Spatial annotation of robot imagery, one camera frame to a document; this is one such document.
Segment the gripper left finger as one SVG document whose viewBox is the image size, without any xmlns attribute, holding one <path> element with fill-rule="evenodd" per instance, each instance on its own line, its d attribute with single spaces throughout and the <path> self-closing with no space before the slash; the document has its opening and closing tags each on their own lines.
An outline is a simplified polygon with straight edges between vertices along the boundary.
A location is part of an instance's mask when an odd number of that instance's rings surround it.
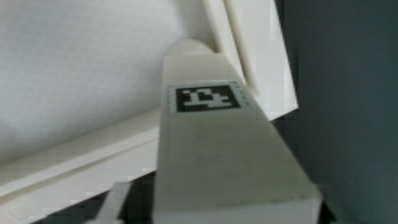
<svg viewBox="0 0 398 224">
<path fill-rule="evenodd" d="M 153 189 L 142 182 L 117 182 L 110 188 L 94 224 L 153 224 Z"/>
</svg>

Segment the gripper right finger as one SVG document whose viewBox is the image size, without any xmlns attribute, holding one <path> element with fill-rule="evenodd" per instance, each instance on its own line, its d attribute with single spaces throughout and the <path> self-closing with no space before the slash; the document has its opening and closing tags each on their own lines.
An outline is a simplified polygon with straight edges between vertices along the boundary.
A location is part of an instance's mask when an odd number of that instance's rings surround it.
<svg viewBox="0 0 398 224">
<path fill-rule="evenodd" d="M 327 195 L 323 195 L 323 200 L 321 200 L 318 224 L 337 224 L 337 218 L 332 211 L 330 199 Z"/>
</svg>

